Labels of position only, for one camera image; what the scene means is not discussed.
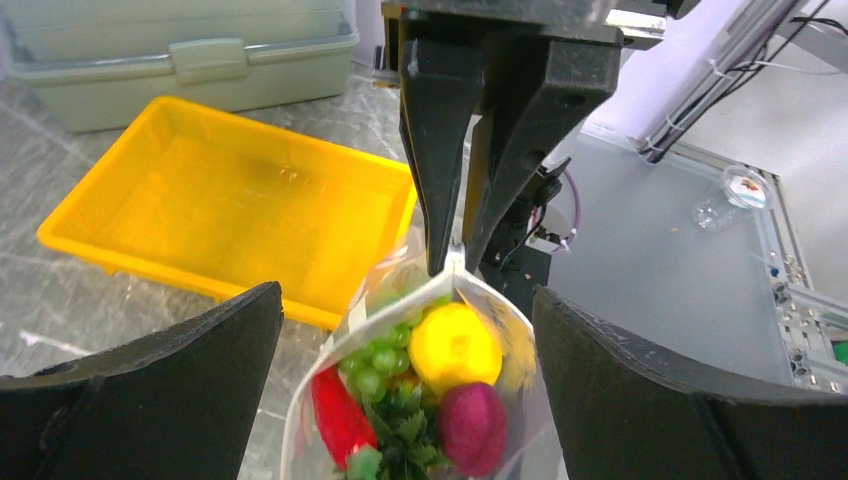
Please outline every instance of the container latch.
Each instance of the container latch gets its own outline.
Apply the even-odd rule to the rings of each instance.
[[[182,85],[247,77],[247,54],[240,38],[172,43],[168,50]]]

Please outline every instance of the red pepper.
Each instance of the red pepper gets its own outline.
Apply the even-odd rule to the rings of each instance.
[[[377,433],[350,396],[332,366],[312,379],[315,424],[336,466],[348,480],[376,480],[382,455],[377,451]]]

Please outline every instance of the yellow lemon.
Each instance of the yellow lemon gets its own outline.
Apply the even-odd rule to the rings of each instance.
[[[418,376],[441,397],[468,383],[494,385],[503,352],[477,314],[462,303],[427,313],[412,331],[409,360]]]

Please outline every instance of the clear plastic cup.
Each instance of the clear plastic cup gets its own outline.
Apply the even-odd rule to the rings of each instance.
[[[739,165],[724,169],[721,179],[692,209],[695,223],[718,232],[772,207],[774,190],[758,173]]]

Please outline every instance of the yellow plastic tray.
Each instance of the yellow plastic tray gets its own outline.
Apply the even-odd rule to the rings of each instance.
[[[38,239],[218,301],[277,280],[287,318],[333,329],[415,202],[406,165],[161,97]]]

